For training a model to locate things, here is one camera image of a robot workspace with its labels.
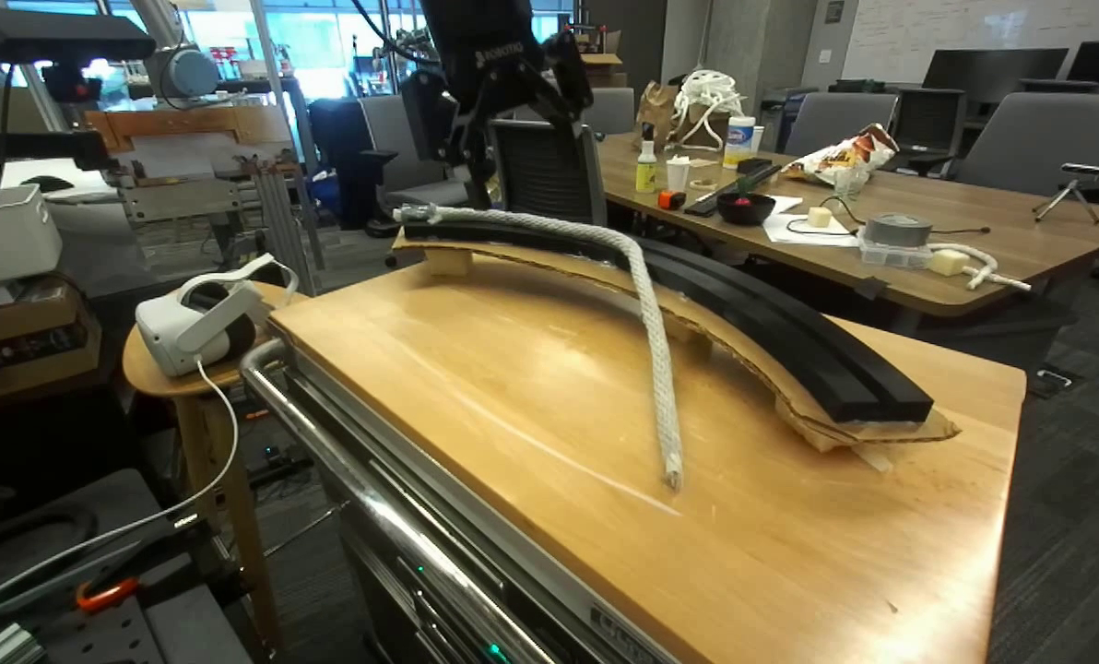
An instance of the wooden table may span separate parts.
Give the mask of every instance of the wooden table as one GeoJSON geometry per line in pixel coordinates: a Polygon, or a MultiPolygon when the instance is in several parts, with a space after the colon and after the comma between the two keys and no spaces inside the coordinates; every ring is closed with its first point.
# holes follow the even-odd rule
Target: wooden table
{"type": "Polygon", "coordinates": [[[642,324],[615,296],[509,263],[424,263],[272,324],[680,659],[990,651],[1017,367],[843,324],[964,426],[872,463],[814,455],[741,366],[680,335],[675,495],[642,324]]]}
{"type": "MultiPolygon", "coordinates": [[[[272,284],[257,284],[257,296],[271,305],[284,303],[284,286],[272,286],[272,284]]],[[[219,403],[219,394],[209,392],[209,385],[201,381],[196,371],[169,381],[155,366],[155,356],[135,329],[129,329],[129,339],[122,346],[122,371],[133,392],[175,403],[178,447],[183,455],[183,477],[188,477],[183,495],[205,485],[220,471],[220,463],[228,457],[228,437],[232,437],[228,412],[219,403]]],[[[237,361],[205,366],[205,371],[219,386],[240,385],[237,361]]],[[[272,659],[279,649],[279,619],[278,619],[278,600],[272,600],[272,585],[271,585],[271,568],[262,558],[262,535],[257,535],[256,495],[252,495],[244,455],[237,455],[237,463],[225,471],[219,489],[209,489],[196,510],[219,530],[232,527],[237,560],[240,560],[244,581],[252,585],[252,612],[256,612],[256,627],[257,627],[257,642],[262,642],[262,651],[256,651],[256,658],[272,659]]]]}
{"type": "MultiPolygon", "coordinates": [[[[866,286],[866,291],[884,284],[884,300],[917,314],[917,316],[974,316],[1011,296],[1011,286],[1002,286],[1002,284],[980,284],[976,291],[970,291],[968,280],[960,280],[960,278],[937,278],[925,269],[901,269],[901,266],[872,266],[861,259],[861,249],[850,249],[850,248],[771,243],[764,227],[746,227],[746,225],[727,225],[720,219],[661,210],[658,195],[633,191],[633,178],[631,178],[633,151],[639,151],[633,137],[609,137],[599,148],[604,195],[618,205],[631,205],[631,210],[661,222],[661,225],[680,225],[696,235],[724,239],[730,248],[784,263],[784,266],[803,269],[829,284],[866,286]]],[[[780,182],[771,191],[799,195],[808,204],[819,204],[829,195],[829,188],[797,184],[797,182],[780,182]]],[[[1088,219],[1088,210],[1082,210],[1077,204],[1061,204],[1044,222],[1033,222],[1036,204],[1044,204],[1044,200],[1023,195],[1023,191],[960,184],[960,182],[901,178],[901,174],[883,171],[856,195],[852,205],[861,219],[906,214],[906,219],[929,222],[934,227],[942,227],[942,235],[934,235],[934,239],[974,243],[974,248],[995,254],[1001,269],[1017,280],[1044,280],[1073,263],[1099,254],[1099,225],[1088,219]],[[974,233],[943,235],[943,227],[976,227],[976,225],[990,225],[993,233],[990,235],[974,235],[974,233]]]]}

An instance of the desk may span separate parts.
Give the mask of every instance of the desk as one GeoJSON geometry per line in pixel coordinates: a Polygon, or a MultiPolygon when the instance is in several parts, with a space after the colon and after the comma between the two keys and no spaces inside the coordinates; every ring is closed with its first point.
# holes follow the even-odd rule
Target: desk
{"type": "MultiPolygon", "coordinates": [[[[730,248],[784,263],[829,284],[872,286],[874,280],[883,280],[888,303],[922,316],[974,316],[1011,296],[1011,286],[1002,284],[985,284],[976,291],[968,291],[968,284],[954,278],[937,278],[925,269],[866,266],[861,263],[861,249],[766,243],[764,227],[741,227],[720,219],[661,210],[658,195],[633,191],[633,178],[631,178],[633,151],[639,151],[633,137],[609,137],[599,148],[604,195],[618,205],[642,210],[661,225],[680,225],[712,239],[724,239],[730,248]]],[[[797,184],[797,182],[780,182],[771,191],[799,195],[811,204],[829,195],[829,188],[797,184]]],[[[1033,222],[1036,204],[1041,195],[976,188],[960,182],[901,178],[883,171],[856,195],[852,205],[861,219],[906,214],[906,219],[929,222],[934,227],[990,225],[993,227],[990,235],[943,235],[943,239],[974,243],[995,254],[1001,269],[1017,280],[1044,280],[1073,263],[1099,254],[1099,225],[1077,204],[1071,205],[1061,204],[1052,219],[1033,222]]]]}
{"type": "Polygon", "coordinates": [[[583,70],[595,89],[627,84],[622,59],[615,53],[583,53],[583,70]]]}
{"type": "Polygon", "coordinates": [[[403,435],[369,477],[395,455],[433,457],[680,659],[990,651],[1017,367],[843,324],[964,426],[888,451],[879,471],[803,447],[746,367],[680,335],[685,482],[666,489],[642,324],[615,296],[509,263],[419,263],[278,308],[272,324],[288,366],[317,366],[355,403],[333,419],[369,409],[403,435]]]}

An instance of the black machine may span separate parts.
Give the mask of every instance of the black machine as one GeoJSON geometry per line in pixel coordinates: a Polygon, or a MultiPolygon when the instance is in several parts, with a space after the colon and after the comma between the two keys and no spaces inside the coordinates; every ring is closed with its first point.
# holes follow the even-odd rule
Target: black machine
{"type": "Polygon", "coordinates": [[[403,84],[406,115],[424,153],[464,163],[472,205],[487,205],[487,123],[532,105],[553,134],[574,140],[590,84],[574,35],[546,45],[532,33],[526,0],[424,0],[439,70],[403,84]]]}
{"type": "Polygon", "coordinates": [[[0,64],[146,59],[155,41],[117,14],[57,14],[0,6],[0,64]]]}

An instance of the chair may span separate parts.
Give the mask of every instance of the chair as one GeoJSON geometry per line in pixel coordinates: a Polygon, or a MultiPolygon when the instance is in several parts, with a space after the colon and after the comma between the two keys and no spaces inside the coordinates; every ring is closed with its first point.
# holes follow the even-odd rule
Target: chair
{"type": "Polygon", "coordinates": [[[542,119],[494,119],[489,137],[509,210],[604,225],[590,129],[563,140],[542,119]]]}
{"type": "Polygon", "coordinates": [[[1023,91],[1099,91],[1099,81],[1023,76],[1023,91]]]}
{"type": "Polygon", "coordinates": [[[1077,195],[1071,174],[1099,171],[1099,96],[1011,91],[960,166],[960,182],[1055,195],[1077,195]]]}
{"type": "Polygon", "coordinates": [[[808,153],[861,134],[872,123],[891,123],[895,96],[884,91],[811,91],[783,151],[808,153]]]}
{"type": "Polygon", "coordinates": [[[829,84],[829,91],[884,91],[888,84],[884,81],[874,81],[874,76],[836,76],[829,84]]]}
{"type": "Polygon", "coordinates": [[[403,204],[435,204],[435,205],[470,204],[464,182],[459,182],[446,163],[418,153],[403,96],[369,96],[360,98],[360,115],[366,115],[371,151],[395,153],[384,166],[380,205],[390,210],[403,204]]]}
{"type": "Polygon", "coordinates": [[[371,151],[366,115],[359,98],[315,98],[311,137],[321,151],[321,171],[334,171],[339,182],[339,225],[369,225],[380,219],[376,188],[390,151],[371,151]]]}
{"type": "Polygon", "coordinates": [[[964,89],[904,89],[891,137],[904,142],[895,166],[947,174],[964,142],[968,96],[964,89]]]}
{"type": "Polygon", "coordinates": [[[633,89],[595,89],[595,103],[583,112],[595,134],[633,134],[633,89]]]}
{"type": "Polygon", "coordinates": [[[789,89],[789,91],[775,96],[771,103],[766,98],[759,103],[759,119],[766,126],[764,148],[784,151],[784,140],[793,137],[793,126],[799,119],[799,103],[811,91],[819,91],[819,89],[789,89]]]}

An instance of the cardboard box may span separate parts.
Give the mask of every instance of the cardboard box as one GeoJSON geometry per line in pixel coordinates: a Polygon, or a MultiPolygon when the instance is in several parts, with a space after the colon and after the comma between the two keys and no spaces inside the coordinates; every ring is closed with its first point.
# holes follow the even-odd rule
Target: cardboard box
{"type": "Polygon", "coordinates": [[[100,371],[102,329],[65,280],[47,278],[0,305],[0,403],[100,371]]]}
{"type": "Polygon", "coordinates": [[[41,329],[65,329],[81,314],[76,291],[63,278],[41,278],[0,305],[0,339],[28,335],[41,329]]]}
{"type": "Polygon", "coordinates": [[[94,316],[76,319],[86,324],[81,346],[19,366],[0,366],[0,403],[35,398],[41,386],[102,371],[102,329],[94,316]]]}

